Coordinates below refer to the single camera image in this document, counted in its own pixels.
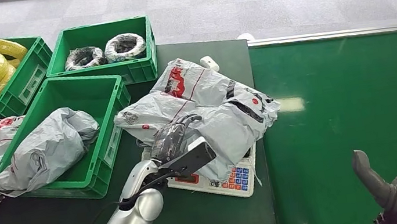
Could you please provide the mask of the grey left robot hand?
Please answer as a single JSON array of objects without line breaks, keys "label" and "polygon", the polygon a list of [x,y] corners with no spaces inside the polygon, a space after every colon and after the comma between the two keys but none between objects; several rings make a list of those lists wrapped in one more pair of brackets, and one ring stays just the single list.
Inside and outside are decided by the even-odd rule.
[{"label": "grey left robot hand", "polygon": [[182,155],[181,146],[188,126],[202,119],[202,116],[192,113],[164,125],[154,136],[150,159],[166,164]]}]

